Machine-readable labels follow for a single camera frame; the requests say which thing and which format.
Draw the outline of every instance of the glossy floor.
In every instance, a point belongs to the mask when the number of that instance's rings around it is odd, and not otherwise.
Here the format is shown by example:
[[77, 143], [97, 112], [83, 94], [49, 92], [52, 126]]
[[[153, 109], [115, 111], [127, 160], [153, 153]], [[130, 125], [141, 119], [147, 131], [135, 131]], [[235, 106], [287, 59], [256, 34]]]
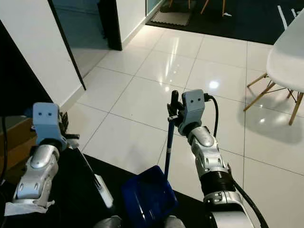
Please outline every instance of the glossy floor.
[[[164, 167], [167, 110], [172, 90], [203, 89], [219, 104], [218, 141], [233, 175], [270, 227], [301, 227], [304, 199], [304, 115], [288, 125], [294, 102], [287, 91], [262, 98], [265, 86], [246, 84], [265, 71], [271, 46], [144, 26], [122, 52], [110, 51], [85, 78], [86, 93], [69, 111], [70, 131], [84, 153], [133, 173]], [[202, 122], [214, 128], [214, 106]], [[172, 187], [203, 199], [190, 146], [173, 139]]]
[[82, 77], [109, 52], [98, 14], [56, 9]]

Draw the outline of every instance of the wall baseboard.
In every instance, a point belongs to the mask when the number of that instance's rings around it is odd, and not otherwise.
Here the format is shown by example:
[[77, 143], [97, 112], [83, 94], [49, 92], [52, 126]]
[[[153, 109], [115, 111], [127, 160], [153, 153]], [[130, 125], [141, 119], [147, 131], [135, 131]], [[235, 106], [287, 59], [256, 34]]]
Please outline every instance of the wall baseboard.
[[60, 111], [67, 112], [84, 93], [85, 90], [80, 85], [79, 88], [62, 105], [60, 105]]
[[157, 5], [151, 10], [151, 12], [133, 29], [133, 31], [128, 35], [124, 41], [122, 41], [123, 50], [130, 43], [130, 41], [136, 36], [136, 34], [141, 30], [141, 28], [153, 17], [153, 15], [158, 11], [162, 4], [166, 0], [161, 0]]

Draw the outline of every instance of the blue dustpan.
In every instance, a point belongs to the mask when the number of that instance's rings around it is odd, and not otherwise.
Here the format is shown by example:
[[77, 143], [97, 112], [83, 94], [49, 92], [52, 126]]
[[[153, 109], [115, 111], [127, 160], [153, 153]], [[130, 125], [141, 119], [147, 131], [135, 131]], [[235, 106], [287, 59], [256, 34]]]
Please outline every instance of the blue dustpan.
[[155, 165], [122, 186], [129, 219], [136, 228], [147, 228], [161, 221], [178, 204], [167, 181], [173, 132], [174, 121], [169, 120], [165, 174]]

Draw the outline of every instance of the chair seat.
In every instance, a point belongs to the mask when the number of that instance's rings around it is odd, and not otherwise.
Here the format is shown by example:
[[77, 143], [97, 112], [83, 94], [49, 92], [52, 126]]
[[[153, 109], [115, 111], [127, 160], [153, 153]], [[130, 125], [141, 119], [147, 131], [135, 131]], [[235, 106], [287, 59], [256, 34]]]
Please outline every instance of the chair seat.
[[304, 10], [274, 44], [266, 68], [276, 84], [304, 92]]

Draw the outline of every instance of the wooden chair leg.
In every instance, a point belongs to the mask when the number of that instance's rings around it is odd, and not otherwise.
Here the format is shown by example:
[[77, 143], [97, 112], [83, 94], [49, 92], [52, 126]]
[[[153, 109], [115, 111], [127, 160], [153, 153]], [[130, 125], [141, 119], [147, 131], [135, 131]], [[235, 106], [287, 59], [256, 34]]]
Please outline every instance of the wooden chair leg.
[[224, 13], [225, 13], [225, 5], [226, 5], [226, 0], [223, 0], [222, 17], [224, 16]]
[[253, 82], [249, 83], [247, 85], [247, 87], [249, 88], [250, 86], [252, 86], [254, 83], [258, 82], [259, 80], [261, 80], [262, 78], [265, 78], [267, 76], [267, 73], [264, 73], [263, 75], [261, 75], [260, 77], [258, 77], [256, 80], [254, 80]]
[[260, 93], [259, 96], [257, 96], [253, 102], [251, 102], [247, 107], [244, 108], [243, 111], [246, 111], [248, 108], [250, 108], [255, 102], [258, 101], [258, 99], [260, 99], [265, 93], [268, 92], [268, 90], [270, 90], [273, 86], [275, 85], [275, 83], [271, 83], [262, 93]]
[[200, 12], [201, 14], [203, 14], [203, 12], [204, 12], [204, 10], [205, 10], [205, 8], [206, 8], [206, 6], [207, 6], [208, 2], [209, 2], [209, 0], [206, 0], [205, 5], [204, 5], [203, 9], [202, 9], [202, 10], [201, 10], [201, 12]]
[[294, 111], [293, 111], [293, 114], [291, 115], [291, 118], [290, 118], [290, 121], [289, 121], [289, 125], [292, 125], [293, 122], [294, 122], [294, 119], [295, 119], [295, 115], [299, 109], [299, 106], [300, 106], [300, 103], [302, 101], [302, 98], [303, 98], [303, 93], [300, 93], [299, 96], [298, 96], [298, 99], [295, 103], [295, 107], [294, 107]]
[[289, 93], [288, 93], [287, 99], [289, 99], [291, 97], [291, 94], [293, 94], [294, 91], [293, 90], [288, 90], [288, 92]]

